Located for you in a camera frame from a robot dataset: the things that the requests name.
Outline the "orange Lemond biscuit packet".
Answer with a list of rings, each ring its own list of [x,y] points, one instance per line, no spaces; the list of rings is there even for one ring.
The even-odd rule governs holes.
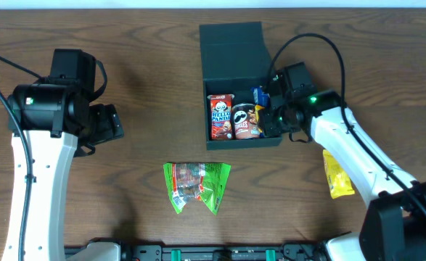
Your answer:
[[[260,112],[262,109],[264,109],[264,107],[263,107],[263,106],[261,106],[261,105],[259,105],[259,104],[256,104],[256,105],[255,105],[256,126],[257,126],[257,128],[258,128],[258,131],[259,131],[259,137],[260,137],[260,138],[264,138],[264,137],[265,137],[265,136],[264,136],[264,133],[263,133],[263,129],[262,129],[261,124],[260,124],[260,115],[259,115],[259,112]]]

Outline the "blue cookie roll packet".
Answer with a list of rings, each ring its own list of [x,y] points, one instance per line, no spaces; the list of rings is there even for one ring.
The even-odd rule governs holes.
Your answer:
[[[263,91],[262,86],[252,87],[251,91],[253,93],[254,102],[257,105],[262,107],[267,107],[269,105],[269,95]]]

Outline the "small red Pringles can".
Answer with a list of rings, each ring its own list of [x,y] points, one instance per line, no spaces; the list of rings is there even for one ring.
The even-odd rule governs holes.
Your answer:
[[[232,122],[236,139],[243,140],[260,137],[254,104],[242,103],[233,106]]]

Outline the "red Hello Panda snack box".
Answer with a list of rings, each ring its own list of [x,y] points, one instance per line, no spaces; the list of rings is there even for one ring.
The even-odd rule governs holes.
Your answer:
[[[232,139],[232,101],[234,94],[209,95],[211,112],[211,138],[213,140]]]

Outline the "dark green gift box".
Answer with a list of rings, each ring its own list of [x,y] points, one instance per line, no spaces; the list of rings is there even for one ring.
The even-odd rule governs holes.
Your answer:
[[[205,140],[207,150],[278,146],[281,136],[213,140],[209,95],[233,94],[232,104],[253,103],[251,88],[266,83],[271,57],[260,22],[200,25]]]

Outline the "yellow snack packet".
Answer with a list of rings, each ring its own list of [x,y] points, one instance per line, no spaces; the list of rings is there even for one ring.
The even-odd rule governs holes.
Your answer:
[[[324,171],[332,199],[355,194],[348,174],[338,161],[326,149],[323,150],[322,154],[324,159]]]

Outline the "green candy bag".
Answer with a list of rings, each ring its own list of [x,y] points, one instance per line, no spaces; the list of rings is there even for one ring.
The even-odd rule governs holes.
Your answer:
[[[231,166],[217,162],[168,162],[163,165],[168,196],[177,214],[197,200],[214,214],[221,206]]]

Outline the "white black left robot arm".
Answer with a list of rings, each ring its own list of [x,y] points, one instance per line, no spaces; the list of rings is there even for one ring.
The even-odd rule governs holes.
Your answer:
[[[15,174],[3,260],[64,260],[67,182],[74,157],[123,137],[115,107],[96,104],[101,86],[18,85],[9,96]]]

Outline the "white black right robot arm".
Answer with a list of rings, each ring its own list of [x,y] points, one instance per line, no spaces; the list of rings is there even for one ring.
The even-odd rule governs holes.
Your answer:
[[[348,174],[367,211],[358,233],[324,243],[318,259],[426,260],[426,182],[390,159],[357,123],[343,94],[313,86],[268,86],[269,106],[258,113],[265,136],[303,131]]]

